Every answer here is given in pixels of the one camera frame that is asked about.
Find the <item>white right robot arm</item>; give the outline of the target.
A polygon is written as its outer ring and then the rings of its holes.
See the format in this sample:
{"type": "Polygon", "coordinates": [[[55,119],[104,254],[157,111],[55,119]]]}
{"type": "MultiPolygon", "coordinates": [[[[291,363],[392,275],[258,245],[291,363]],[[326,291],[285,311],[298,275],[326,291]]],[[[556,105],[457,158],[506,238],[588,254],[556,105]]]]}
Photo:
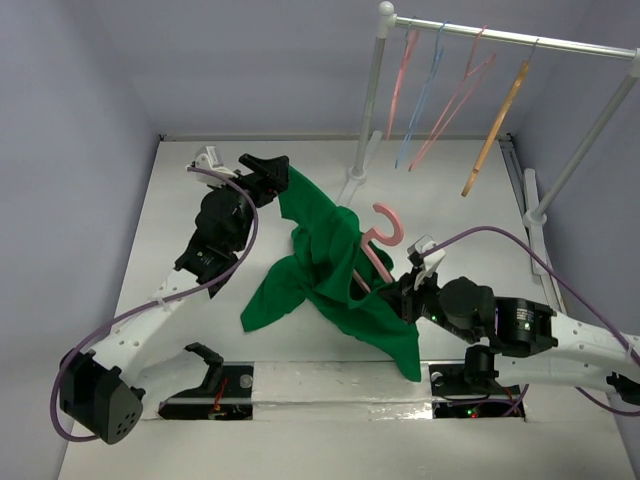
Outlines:
{"type": "Polygon", "coordinates": [[[488,395],[555,384],[616,393],[639,403],[639,342],[551,307],[500,297],[466,277],[438,286],[418,269],[380,292],[407,324],[426,319],[468,343],[464,360],[439,370],[437,395],[488,395]]]}

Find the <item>green t shirt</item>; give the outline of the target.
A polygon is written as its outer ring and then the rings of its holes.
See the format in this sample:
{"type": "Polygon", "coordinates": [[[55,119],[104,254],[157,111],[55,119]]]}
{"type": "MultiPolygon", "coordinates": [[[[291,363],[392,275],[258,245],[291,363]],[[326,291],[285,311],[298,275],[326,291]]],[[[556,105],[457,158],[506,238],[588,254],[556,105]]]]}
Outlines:
{"type": "Polygon", "coordinates": [[[278,200],[281,217],[296,223],[293,253],[271,266],[249,300],[241,313],[244,331],[262,329],[308,301],[342,333],[381,350],[407,380],[419,382],[417,327],[379,295],[389,285],[361,250],[356,213],[293,167],[278,200]]]}

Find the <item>pink plastic hanger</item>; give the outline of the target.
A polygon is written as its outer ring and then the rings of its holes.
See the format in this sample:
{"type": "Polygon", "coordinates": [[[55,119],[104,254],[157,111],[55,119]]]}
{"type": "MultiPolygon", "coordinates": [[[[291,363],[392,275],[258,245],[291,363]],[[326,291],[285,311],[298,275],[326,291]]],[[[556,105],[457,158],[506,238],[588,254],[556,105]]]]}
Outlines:
{"type": "Polygon", "coordinates": [[[391,232],[385,234],[378,227],[369,228],[362,234],[359,250],[373,266],[381,279],[386,284],[389,284],[394,281],[393,276],[381,257],[373,249],[373,243],[377,242],[387,247],[398,246],[404,239],[405,229],[398,214],[388,205],[378,202],[374,203],[372,208],[377,214],[382,215],[389,222],[391,232]]]}

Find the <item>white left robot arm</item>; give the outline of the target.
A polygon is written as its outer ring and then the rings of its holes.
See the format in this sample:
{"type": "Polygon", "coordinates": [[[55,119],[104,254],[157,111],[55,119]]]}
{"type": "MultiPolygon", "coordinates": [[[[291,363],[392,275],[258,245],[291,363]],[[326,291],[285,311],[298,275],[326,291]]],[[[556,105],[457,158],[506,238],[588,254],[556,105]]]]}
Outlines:
{"type": "Polygon", "coordinates": [[[165,402],[194,390],[217,392],[223,358],[188,337],[182,322],[212,300],[246,260],[258,233],[259,208],[289,186],[289,159],[244,154],[248,171],[215,157],[188,171],[209,189],[185,251],[154,296],[97,328],[60,361],[49,400],[56,433],[69,442],[113,445],[165,402]]]}

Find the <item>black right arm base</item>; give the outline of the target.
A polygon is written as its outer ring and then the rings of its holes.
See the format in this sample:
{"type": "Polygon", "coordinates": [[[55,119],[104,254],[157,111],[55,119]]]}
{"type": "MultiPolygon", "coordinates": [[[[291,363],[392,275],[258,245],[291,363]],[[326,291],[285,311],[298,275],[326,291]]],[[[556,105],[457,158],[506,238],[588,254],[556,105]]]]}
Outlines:
{"type": "Polygon", "coordinates": [[[472,346],[461,362],[428,367],[435,419],[526,418],[523,390],[498,383],[495,355],[486,346],[472,346]]]}

